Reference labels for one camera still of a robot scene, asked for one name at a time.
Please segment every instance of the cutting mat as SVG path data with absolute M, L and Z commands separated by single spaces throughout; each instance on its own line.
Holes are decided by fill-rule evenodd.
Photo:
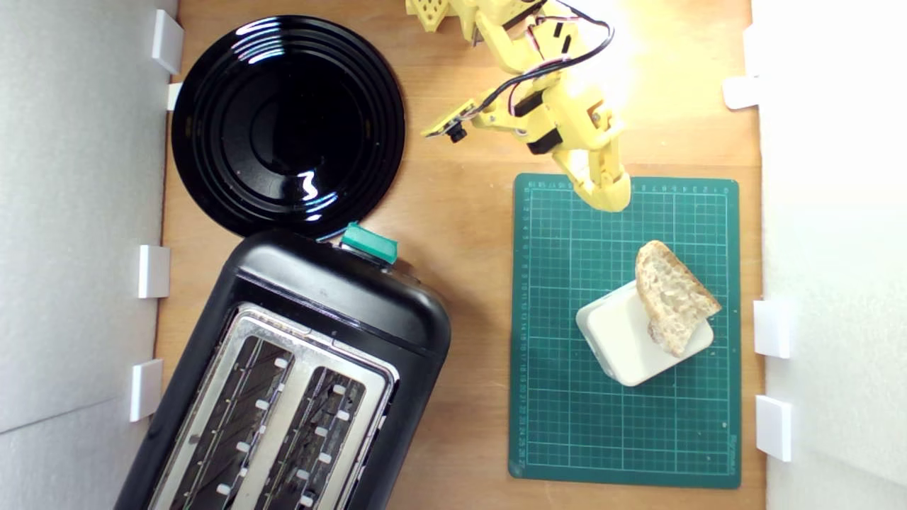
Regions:
M 564 175 L 514 184 L 510 462 L 513 476 L 633 485 L 740 485 L 740 273 L 734 181 L 637 177 L 621 213 Z M 638 387 L 605 376 L 576 325 L 634 279 L 659 239 L 722 304 L 712 346 Z

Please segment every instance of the toaster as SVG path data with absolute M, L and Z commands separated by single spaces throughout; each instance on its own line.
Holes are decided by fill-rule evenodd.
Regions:
M 450 321 L 355 224 L 287 230 L 224 264 L 117 510 L 384 508 L 444 363 Z

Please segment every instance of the wooden surface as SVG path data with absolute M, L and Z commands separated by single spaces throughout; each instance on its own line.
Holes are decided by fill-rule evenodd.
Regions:
M 478 132 L 456 145 L 418 132 L 506 79 L 455 20 L 426 34 L 402 0 L 180 0 L 183 72 L 219 36 L 267 15 L 306 14 L 346 25 L 395 69 L 409 123 L 393 188 L 363 224 L 400 241 L 415 276 L 439 291 L 453 321 L 450 354 L 425 411 L 391 509 L 765 508 L 765 458 L 756 450 L 754 395 L 763 368 L 752 351 L 748 303 L 761 293 L 760 159 L 756 113 L 731 113 L 721 81 L 743 72 L 746 0 L 621 0 L 617 38 L 596 62 L 628 130 L 633 175 L 740 182 L 743 315 L 743 484 L 738 490 L 515 480 L 507 473 L 512 184 L 519 172 L 556 172 L 509 134 Z M 169 379 L 221 264 L 238 238 L 209 220 L 168 157 L 163 242 L 172 248 L 171 296 L 161 302 L 157 356 Z

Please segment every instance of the white block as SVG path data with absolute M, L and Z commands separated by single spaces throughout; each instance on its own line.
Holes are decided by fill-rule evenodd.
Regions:
M 577 312 L 576 322 L 605 374 L 628 387 L 695 356 L 715 339 L 712 327 L 703 321 L 682 358 L 665 352 L 649 336 L 649 314 L 635 280 L 584 306 Z
M 721 84 L 725 105 L 740 110 L 759 104 L 759 79 L 755 76 L 731 76 Z
M 756 396 L 756 447 L 774 458 L 791 461 L 791 405 Z
M 753 301 L 753 340 L 756 353 L 791 357 L 790 307 L 777 301 Z
M 151 58 L 170 74 L 179 74 L 182 64 L 182 39 L 184 33 L 180 24 L 163 9 L 158 9 L 154 18 L 154 40 L 151 44 Z
M 167 88 L 167 111 L 172 112 L 176 108 L 176 98 L 180 96 L 182 82 L 171 83 Z
M 132 366 L 132 395 L 129 405 L 129 421 L 136 422 L 153 413 L 161 403 L 164 362 L 153 359 Z
M 139 248 L 139 298 L 170 295 L 170 248 L 144 244 Z

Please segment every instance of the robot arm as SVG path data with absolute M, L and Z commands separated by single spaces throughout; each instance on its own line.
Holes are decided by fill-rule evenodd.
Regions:
M 620 164 L 618 137 L 623 124 L 608 108 L 598 87 L 583 80 L 572 66 L 603 50 L 611 28 L 554 1 L 406 0 L 433 32 L 447 15 L 458 15 L 463 37 L 485 41 L 497 64 L 515 76 L 471 99 L 423 132 L 447 134 L 454 142 L 465 135 L 464 122 L 478 129 L 510 132 L 533 154 L 550 154 L 591 207 L 623 211 L 629 204 L 630 178 Z M 525 33 L 511 39 L 507 30 L 527 20 Z M 589 50 L 581 41 L 580 23 L 608 28 L 607 39 Z M 518 93 L 521 83 L 530 87 Z

